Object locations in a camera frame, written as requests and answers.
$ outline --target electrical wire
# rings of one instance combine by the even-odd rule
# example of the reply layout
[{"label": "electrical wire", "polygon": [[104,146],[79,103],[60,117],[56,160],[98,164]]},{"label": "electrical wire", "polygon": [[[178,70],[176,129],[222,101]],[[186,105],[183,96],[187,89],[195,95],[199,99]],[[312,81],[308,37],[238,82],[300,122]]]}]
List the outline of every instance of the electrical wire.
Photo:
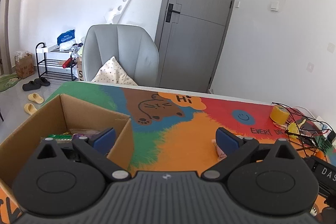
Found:
[{"label": "electrical wire", "polygon": [[[298,144],[298,143],[296,143],[296,142],[290,140],[290,136],[289,136],[289,134],[288,134],[288,125],[287,125],[287,130],[286,130],[286,131],[287,131],[287,135],[288,135],[288,140],[289,140],[290,142],[293,142],[293,143],[295,143],[295,144],[297,144],[297,145],[302,146],[302,148],[303,148],[303,152],[305,153],[306,157],[308,157],[308,155],[307,155],[307,153],[306,153],[306,151],[305,151],[306,148],[305,148],[305,146],[304,146],[304,142],[303,142],[303,140],[302,140],[302,136],[304,136],[304,135],[301,133],[301,130],[302,130],[302,129],[299,128],[299,126],[298,126],[298,124],[297,124],[297,122],[296,122],[296,120],[295,120],[295,118],[294,118],[293,115],[297,115],[297,116],[300,116],[300,117],[304,117],[304,118],[306,118],[306,119],[308,119],[309,121],[312,121],[312,122],[325,123],[325,124],[329,127],[329,128],[323,129],[323,130],[306,130],[306,129],[303,129],[303,130],[308,131],[308,132],[309,132],[309,131],[313,131],[313,132],[315,132],[315,133],[317,134],[317,136],[319,136],[319,139],[318,139],[318,141],[317,141],[317,145],[319,145],[321,136],[322,136],[323,134],[327,133],[328,131],[334,131],[333,128],[332,128],[327,122],[316,120],[316,119],[314,118],[314,116],[310,113],[310,111],[309,111],[308,109],[304,108],[304,107],[297,106],[297,107],[300,107],[300,108],[303,108],[303,109],[307,110],[308,113],[309,113],[313,118],[308,117],[308,116],[306,116],[306,115],[302,115],[300,112],[298,112],[298,110],[295,110],[295,109],[293,109],[292,107],[290,107],[290,106],[288,106],[288,105],[280,104],[280,103],[275,103],[275,102],[273,102],[272,104],[276,104],[276,105],[285,107],[285,108],[287,109],[287,111],[289,112],[291,118],[293,119],[293,122],[295,123],[296,127],[298,128],[299,134],[300,134],[300,136],[301,136],[301,140],[300,140],[301,144]],[[325,154],[325,151],[323,151],[322,148],[316,147],[315,150],[313,151],[313,155],[316,154],[316,150],[317,150],[317,148],[320,149],[320,150],[322,151],[322,153],[324,154],[324,157],[325,157],[326,162],[328,162],[327,157],[326,157],[326,154]]]},{"label": "electrical wire", "polygon": [[295,113],[292,113],[292,112],[290,112],[288,109],[287,109],[287,111],[290,113],[290,114],[294,114],[294,115],[297,115],[297,116],[300,116],[300,117],[304,117],[304,118],[306,118],[306,119],[308,119],[308,120],[310,120],[310,121],[312,121],[312,122],[319,122],[319,123],[325,123],[329,128],[326,128],[326,129],[317,129],[317,130],[306,130],[306,129],[304,129],[305,131],[314,131],[314,132],[316,132],[316,131],[326,131],[326,130],[329,130],[329,131],[334,131],[333,130],[333,128],[330,126],[330,124],[328,124],[327,122],[324,122],[324,121],[318,121],[318,120],[316,120],[315,118],[311,118],[311,117],[308,117],[308,116],[306,116],[306,115],[302,115],[301,113],[299,113],[297,110],[295,110],[295,109],[293,109],[292,107],[290,107],[290,106],[288,106],[288,105],[285,105],[285,104],[280,104],[280,103],[272,103],[272,104],[275,104],[275,105],[279,105],[279,106],[282,106],[282,107],[285,107],[286,109],[287,108],[290,108],[291,110],[293,110]]},{"label": "electrical wire", "polygon": [[307,112],[311,115],[311,117],[312,117],[313,119],[315,119],[314,115],[313,115],[308,109],[306,109],[305,107],[302,107],[302,106],[294,106],[293,108],[298,108],[298,107],[304,109],[305,111],[307,111]]}]

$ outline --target green paint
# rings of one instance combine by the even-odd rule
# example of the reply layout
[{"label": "green paint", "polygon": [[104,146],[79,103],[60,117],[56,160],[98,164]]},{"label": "green paint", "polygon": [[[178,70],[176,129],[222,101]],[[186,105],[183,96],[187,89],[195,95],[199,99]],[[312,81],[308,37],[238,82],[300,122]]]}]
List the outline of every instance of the green paint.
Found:
[{"label": "green paint", "polygon": [[318,144],[318,148],[320,148],[325,154],[332,153],[332,151],[334,150],[334,147],[328,140],[325,140],[321,136],[315,136],[314,138]]},{"label": "green paint", "polygon": [[47,100],[50,101],[58,94],[68,94],[83,101],[99,105],[109,110],[116,111],[117,105],[112,98],[101,91],[99,85],[80,82],[66,82],[61,85]]},{"label": "green paint", "polygon": [[130,165],[139,168],[157,162],[161,152],[157,145],[164,143],[164,133],[165,131],[133,132],[134,153]]}]

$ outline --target orange paint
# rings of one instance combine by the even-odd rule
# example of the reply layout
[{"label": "orange paint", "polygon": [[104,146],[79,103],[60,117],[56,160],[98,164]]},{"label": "orange paint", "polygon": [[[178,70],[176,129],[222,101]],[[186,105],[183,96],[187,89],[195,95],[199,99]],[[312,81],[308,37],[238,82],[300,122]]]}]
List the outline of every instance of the orange paint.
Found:
[{"label": "orange paint", "polygon": [[196,170],[201,174],[217,163],[217,152],[211,140],[220,126],[206,113],[194,113],[191,121],[178,123],[165,133],[165,143],[157,146],[161,149],[157,162],[142,166],[143,170]]},{"label": "orange paint", "polygon": [[[4,223],[9,223],[9,217],[8,217],[8,212],[7,212],[7,206],[6,203],[8,202],[8,196],[4,193],[4,191],[0,188],[0,199],[2,200],[2,204],[0,204],[0,216],[1,216],[1,220]],[[13,213],[15,211],[15,209],[17,208],[16,204],[14,202],[12,202],[11,200],[10,202],[10,208],[11,208],[11,213]]]},{"label": "orange paint", "polygon": [[173,103],[179,106],[190,106],[193,109],[204,110],[206,109],[206,105],[202,103],[201,97],[187,96],[187,95],[179,95],[174,93],[164,93],[158,92],[158,94],[166,99],[170,99]]}]

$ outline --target metal screw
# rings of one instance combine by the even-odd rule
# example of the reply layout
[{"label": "metal screw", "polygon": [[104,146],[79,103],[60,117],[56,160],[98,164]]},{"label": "metal screw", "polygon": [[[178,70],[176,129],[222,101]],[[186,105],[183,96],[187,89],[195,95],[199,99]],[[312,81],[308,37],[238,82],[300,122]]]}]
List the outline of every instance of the metal screw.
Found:
[{"label": "metal screw", "polygon": [[125,170],[117,170],[112,173],[112,177],[115,179],[125,179],[128,177],[128,172]]},{"label": "metal screw", "polygon": [[204,172],[203,174],[207,179],[218,179],[221,175],[221,173],[219,173],[216,170],[207,170]]}]

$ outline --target cardboard box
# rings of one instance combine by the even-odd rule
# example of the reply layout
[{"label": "cardboard box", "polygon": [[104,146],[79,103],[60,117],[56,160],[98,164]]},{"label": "cardboard box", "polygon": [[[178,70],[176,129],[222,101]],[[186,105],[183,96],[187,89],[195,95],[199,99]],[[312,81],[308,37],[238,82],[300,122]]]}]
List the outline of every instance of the cardboard box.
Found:
[{"label": "cardboard box", "polygon": [[40,143],[41,137],[63,134],[71,128],[103,131],[109,127],[115,129],[117,139],[107,158],[127,169],[134,150],[130,117],[66,94],[57,95],[0,145],[0,187],[16,202],[11,185]]},{"label": "cardboard box", "polygon": [[34,72],[34,65],[33,65],[33,56],[28,54],[28,56],[17,59],[15,58],[15,69],[16,74],[21,78],[27,78],[30,75],[33,75]]},{"label": "cardboard box", "polygon": [[77,73],[80,81],[85,81],[83,74],[82,58],[77,57]]}]

